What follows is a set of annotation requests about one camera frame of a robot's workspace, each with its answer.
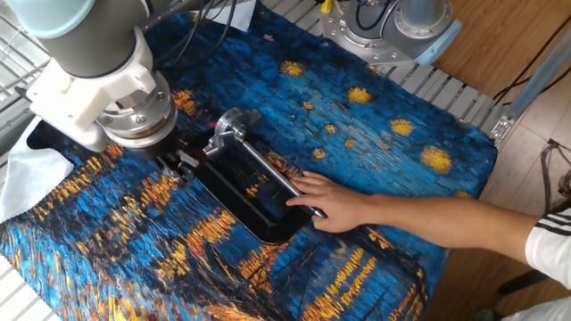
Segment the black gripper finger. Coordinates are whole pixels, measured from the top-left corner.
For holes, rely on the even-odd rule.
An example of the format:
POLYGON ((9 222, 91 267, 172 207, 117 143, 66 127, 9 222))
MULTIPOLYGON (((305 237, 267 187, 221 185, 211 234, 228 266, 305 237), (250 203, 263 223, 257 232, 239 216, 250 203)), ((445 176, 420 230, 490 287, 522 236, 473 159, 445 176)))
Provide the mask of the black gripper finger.
POLYGON ((162 174, 171 179, 174 183, 178 185, 183 183, 179 173, 163 157, 158 158, 158 167, 161 169, 162 174))
POLYGON ((178 165, 176 166, 177 173, 182 178, 195 178, 194 171, 200 165, 200 161, 193 158, 182 150, 177 150, 178 165))

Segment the person's bare hand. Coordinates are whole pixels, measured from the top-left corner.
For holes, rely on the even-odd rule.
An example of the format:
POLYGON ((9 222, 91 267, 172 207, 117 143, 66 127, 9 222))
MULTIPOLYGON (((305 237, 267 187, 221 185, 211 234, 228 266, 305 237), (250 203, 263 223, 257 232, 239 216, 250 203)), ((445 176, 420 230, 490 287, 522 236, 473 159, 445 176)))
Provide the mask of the person's bare hand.
POLYGON ((342 233, 358 226, 374 224, 376 204, 372 196, 357 193, 329 178, 312 172, 293 177, 291 183, 302 194, 286 202, 288 206, 311 206, 321 209, 325 217, 313 217, 316 229, 342 233))

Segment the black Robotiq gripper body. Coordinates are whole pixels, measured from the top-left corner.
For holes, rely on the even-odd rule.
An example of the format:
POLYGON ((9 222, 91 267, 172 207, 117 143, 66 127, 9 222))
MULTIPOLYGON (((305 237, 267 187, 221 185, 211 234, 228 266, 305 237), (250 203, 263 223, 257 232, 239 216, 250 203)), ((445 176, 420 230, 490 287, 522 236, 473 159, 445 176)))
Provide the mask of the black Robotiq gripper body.
POLYGON ((151 144, 148 147, 132 148, 131 152, 140 158, 153 160, 161 156, 175 153, 177 150, 186 147, 195 138, 195 133, 175 128, 160 142, 151 144))

